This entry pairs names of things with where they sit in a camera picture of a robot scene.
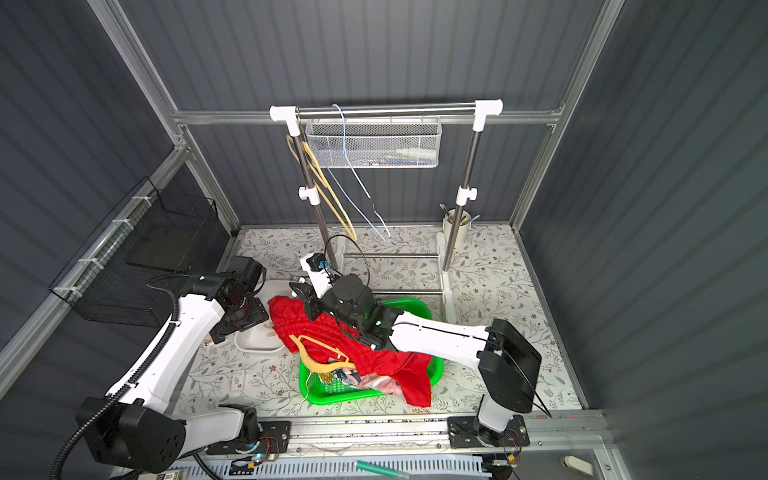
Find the yellow hanger of red shorts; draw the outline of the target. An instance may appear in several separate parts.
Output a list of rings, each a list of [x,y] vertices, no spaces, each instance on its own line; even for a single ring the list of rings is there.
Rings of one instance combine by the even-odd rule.
[[[306,335],[290,335],[303,365],[312,373],[332,373],[339,369],[355,370],[350,357],[336,347]]]

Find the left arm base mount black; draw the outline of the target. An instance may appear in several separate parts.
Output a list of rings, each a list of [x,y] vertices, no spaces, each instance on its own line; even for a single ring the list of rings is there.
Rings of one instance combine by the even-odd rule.
[[[291,436],[290,421],[260,421],[254,433],[206,448],[208,455],[280,455],[287,452]]]

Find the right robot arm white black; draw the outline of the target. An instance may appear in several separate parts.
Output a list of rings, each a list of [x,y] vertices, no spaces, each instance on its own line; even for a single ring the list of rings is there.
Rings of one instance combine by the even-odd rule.
[[[536,392],[541,354],[510,322],[495,319],[485,327],[438,322],[375,300],[354,274],[331,279],[312,272],[310,279],[289,284],[309,326],[327,319],[331,332],[367,355],[424,354],[479,373],[486,389],[478,408],[481,426],[502,432],[515,413],[543,406]]]

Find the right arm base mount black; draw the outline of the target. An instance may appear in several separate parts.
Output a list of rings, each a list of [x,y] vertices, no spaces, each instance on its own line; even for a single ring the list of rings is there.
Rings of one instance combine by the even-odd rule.
[[[449,443],[453,449],[502,447],[520,449],[530,445],[524,417],[513,415],[507,426],[496,432],[482,426],[476,417],[452,416],[447,418]]]

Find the light blue wire hanger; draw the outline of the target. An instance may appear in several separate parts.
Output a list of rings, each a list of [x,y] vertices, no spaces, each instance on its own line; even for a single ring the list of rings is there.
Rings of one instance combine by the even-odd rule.
[[[354,176],[358,186],[360,187],[362,193],[364,194],[365,198],[368,200],[369,205],[371,207],[371,211],[375,218],[378,220],[379,225],[376,225],[369,216],[363,211],[361,207],[359,207],[352,199],[351,197],[346,193],[345,189],[342,189],[342,193],[345,196],[345,198],[349,201],[349,203],[354,207],[354,209],[357,211],[357,213],[360,215],[360,217],[365,221],[365,223],[374,231],[374,233],[385,243],[385,244],[391,244],[393,237],[391,230],[389,226],[387,225],[386,221],[382,217],[382,215],[378,212],[375,202],[373,200],[373,197],[371,196],[368,188],[366,187],[365,183],[360,178],[359,174],[357,173],[356,168],[354,167],[350,157],[349,152],[347,148],[347,120],[345,113],[342,109],[342,107],[337,104],[333,103],[332,108],[336,110],[338,113],[341,125],[342,125],[342,154],[343,158],[345,160],[345,163],[348,167],[348,169],[351,171],[352,175]]]

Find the blue yellow white printed shorts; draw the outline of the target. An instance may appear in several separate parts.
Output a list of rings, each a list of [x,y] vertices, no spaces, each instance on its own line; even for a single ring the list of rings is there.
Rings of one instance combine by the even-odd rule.
[[[339,382],[352,388],[357,388],[362,381],[359,372],[350,368],[340,368],[331,372],[318,373],[318,379],[324,385],[331,385],[333,382]]]

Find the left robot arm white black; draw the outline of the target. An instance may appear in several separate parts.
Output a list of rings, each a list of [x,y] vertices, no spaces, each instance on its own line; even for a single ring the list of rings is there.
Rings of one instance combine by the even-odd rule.
[[[58,454],[51,475],[84,441],[93,459],[139,473],[160,473],[177,459],[217,443],[245,448],[262,433],[252,407],[223,404],[188,419],[167,415],[174,389],[205,338],[219,343],[235,331],[267,320],[257,293],[260,265],[213,274],[165,274],[148,281],[169,296],[171,314],[144,352],[101,398],[89,397],[76,412],[78,428]]]

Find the yellow hanger of printed shorts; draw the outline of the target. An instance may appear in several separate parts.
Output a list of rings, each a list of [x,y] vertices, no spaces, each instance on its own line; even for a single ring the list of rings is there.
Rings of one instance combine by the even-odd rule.
[[[344,233],[352,240],[357,240],[357,233],[349,214],[323,173],[308,142],[302,138],[302,129],[298,119],[296,117],[289,118],[285,123],[288,129],[286,143],[304,178],[304,185],[299,187],[298,195],[301,200],[307,201],[312,207],[323,240],[327,241],[330,237],[327,221],[324,217],[324,205],[330,209]]]

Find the pink navy patterned shorts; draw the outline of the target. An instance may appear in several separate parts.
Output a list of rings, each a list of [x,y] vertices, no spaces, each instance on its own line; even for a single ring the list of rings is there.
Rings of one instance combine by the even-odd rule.
[[[375,390],[385,395],[403,396],[402,386],[394,378],[377,374],[364,375],[361,377],[362,381],[357,388]]]

